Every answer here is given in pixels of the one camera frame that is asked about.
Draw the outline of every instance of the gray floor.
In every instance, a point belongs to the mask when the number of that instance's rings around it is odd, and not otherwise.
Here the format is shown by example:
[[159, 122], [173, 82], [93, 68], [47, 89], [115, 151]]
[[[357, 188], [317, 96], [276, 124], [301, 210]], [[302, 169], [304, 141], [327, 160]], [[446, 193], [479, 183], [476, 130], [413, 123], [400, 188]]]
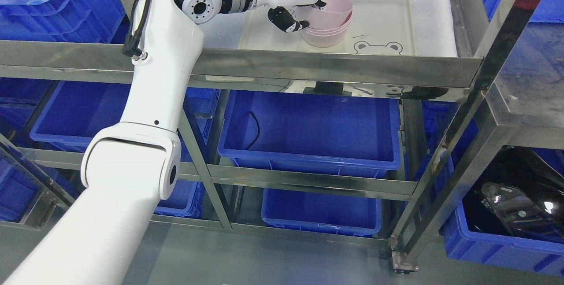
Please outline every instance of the gray floor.
[[[0, 281], [45, 231], [0, 227]], [[437, 237], [411, 275], [362, 247], [151, 223], [125, 285], [555, 285], [564, 279], [447, 259]]]

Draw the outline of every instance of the black object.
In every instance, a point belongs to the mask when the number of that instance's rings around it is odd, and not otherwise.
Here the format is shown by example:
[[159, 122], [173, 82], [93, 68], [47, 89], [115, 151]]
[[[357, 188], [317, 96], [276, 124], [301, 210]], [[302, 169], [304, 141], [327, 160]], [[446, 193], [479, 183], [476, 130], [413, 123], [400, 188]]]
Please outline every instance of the black object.
[[530, 148], [500, 151], [464, 208], [473, 231], [564, 243], [564, 178]]
[[149, 16], [149, 8], [151, 6], [151, 0], [145, 0], [145, 6], [143, 6], [143, 14], [141, 14], [141, 20], [139, 21], [139, 26], [135, 30], [134, 34], [131, 34], [133, 30], [133, 22], [135, 16], [135, 9], [139, 0], [133, 2], [133, 9], [131, 10], [131, 22], [129, 23], [129, 30], [127, 31], [127, 36], [125, 36], [125, 42], [121, 48], [121, 53], [127, 57], [141, 56], [143, 51], [139, 48], [139, 42], [141, 41], [141, 36], [143, 35], [143, 29], [147, 22], [147, 17]]
[[294, 20], [292, 14], [283, 6], [278, 6], [277, 8], [271, 8], [268, 10], [268, 19], [280, 30], [287, 33], [297, 32], [310, 26], [308, 21], [298, 22]]
[[256, 115], [254, 115], [253, 111], [250, 111], [250, 116], [252, 116], [252, 118], [256, 122], [256, 136], [254, 137], [253, 141], [245, 148], [246, 151], [250, 149], [254, 145], [254, 143], [256, 143], [256, 140], [258, 140], [258, 137], [260, 136], [260, 124], [258, 124], [258, 120], [256, 119]]

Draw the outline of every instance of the black cable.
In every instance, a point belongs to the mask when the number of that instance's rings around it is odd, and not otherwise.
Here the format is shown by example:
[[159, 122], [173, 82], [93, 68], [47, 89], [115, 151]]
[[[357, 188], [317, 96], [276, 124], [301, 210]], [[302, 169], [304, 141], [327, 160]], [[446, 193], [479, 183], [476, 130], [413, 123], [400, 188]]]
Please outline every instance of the black cable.
[[129, 20], [129, 32], [127, 32], [125, 43], [123, 44], [123, 48], [121, 50], [121, 52], [128, 57], [141, 56], [141, 53], [143, 52], [139, 48], [139, 42], [141, 41], [141, 36], [143, 35], [143, 29], [145, 28], [145, 24], [147, 22], [147, 16], [149, 15], [151, 0], [145, 0], [145, 6], [143, 7], [143, 14], [141, 15], [141, 20], [139, 20], [139, 26], [137, 27], [137, 30], [135, 30], [135, 33], [131, 34], [131, 31], [133, 30], [135, 10], [137, 9], [138, 3], [139, 0], [135, 0], [133, 2], [133, 9], [131, 10], [131, 19]]
[[256, 137], [254, 138], [254, 140], [246, 147], [245, 150], [248, 150], [252, 147], [252, 145], [254, 145], [254, 143], [256, 142], [256, 140], [258, 139], [258, 137], [260, 136], [260, 125], [258, 124], [258, 120], [256, 119], [256, 116], [254, 115], [254, 113], [252, 111], [250, 111], [250, 116], [252, 116], [252, 118], [254, 119], [254, 121], [256, 122]]

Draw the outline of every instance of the stainless steel rack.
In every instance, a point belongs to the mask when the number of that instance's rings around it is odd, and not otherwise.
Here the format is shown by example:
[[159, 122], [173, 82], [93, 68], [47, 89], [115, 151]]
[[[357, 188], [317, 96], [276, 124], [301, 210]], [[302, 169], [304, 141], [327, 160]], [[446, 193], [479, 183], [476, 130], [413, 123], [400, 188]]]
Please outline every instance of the stainless steel rack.
[[[553, 112], [546, 110], [543, 111], [546, 115], [542, 118], [532, 115], [535, 120], [530, 121], [528, 119], [531, 116], [511, 114], [508, 107], [503, 105], [506, 98], [499, 91], [498, 85], [493, 85], [487, 102], [483, 103], [532, 14], [532, 11], [522, 10], [516, 4], [518, 0], [505, 1], [508, 3], [506, 6], [512, 7], [507, 16], [502, 17], [502, 13], [498, 11], [495, 21], [488, 22], [482, 0], [451, 0], [456, 45], [460, 55], [458, 58], [204, 49], [189, 85], [219, 88], [223, 92], [214, 115], [207, 147], [200, 136], [195, 118], [190, 114], [181, 117], [179, 131], [193, 163], [181, 163], [178, 178], [203, 182], [207, 192], [205, 203], [209, 203], [214, 211], [208, 211], [204, 219], [154, 215], [153, 221], [230, 233], [360, 244], [375, 251], [382, 250], [383, 255], [390, 255], [398, 273], [416, 271], [416, 259], [421, 249], [438, 232], [457, 201], [502, 145], [564, 148], [564, 141], [559, 136], [564, 116], [550, 116]], [[122, 2], [129, 7], [133, 0]], [[124, 84], [130, 84], [133, 77], [133, 65], [121, 55], [121, 46], [117, 45], [0, 41], [0, 49], [1, 77]], [[459, 109], [419, 182], [403, 178], [403, 169], [391, 172], [388, 178], [372, 179], [238, 168], [220, 160], [217, 156], [217, 143], [228, 90], [288, 92], [286, 87], [294, 82], [336, 82], [370, 90], [376, 98], [400, 99], [403, 110], [401, 138], [411, 170], [419, 167], [423, 155], [427, 153], [420, 101], [458, 102]], [[529, 101], [537, 101], [533, 94], [528, 95]], [[447, 157], [474, 116], [480, 126], [480, 133], [463, 156], [447, 187], [427, 215], [421, 217], [417, 210], [419, 205], [427, 198]], [[20, 152], [24, 161], [31, 160], [60, 169], [78, 170], [80, 167], [81, 153], [49, 151], [37, 147], [18, 148], [13, 147], [8, 138], [1, 139], [4, 146]], [[68, 206], [68, 200], [60, 195], [60, 187], [40, 178], [44, 174], [28, 171], [27, 175], [46, 187], [44, 195], [39, 199], [48, 197], [48, 200], [52, 200], [37, 202], [30, 211], [48, 214], [54, 204]], [[234, 189], [230, 201], [226, 196], [229, 191], [225, 190], [228, 187]], [[275, 229], [266, 227], [260, 220], [243, 218], [241, 211], [246, 209], [251, 209], [250, 217], [255, 211], [256, 217], [257, 206], [245, 198], [242, 187], [375, 197], [393, 202], [390, 202], [384, 213], [387, 227], [379, 235], [371, 238], [348, 237]], [[392, 209], [399, 207], [399, 201], [408, 201], [405, 211], [393, 218], [386, 218]], [[37, 223], [28, 224], [27, 221], [10, 224], [35, 228], [40, 226]]]

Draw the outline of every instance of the white foam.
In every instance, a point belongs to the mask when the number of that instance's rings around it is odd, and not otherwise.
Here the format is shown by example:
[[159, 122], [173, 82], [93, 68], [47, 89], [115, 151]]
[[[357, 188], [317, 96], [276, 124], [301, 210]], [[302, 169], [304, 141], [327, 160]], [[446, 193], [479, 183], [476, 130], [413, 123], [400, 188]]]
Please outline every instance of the white foam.
[[418, 56], [457, 57], [450, 0], [410, 0]]

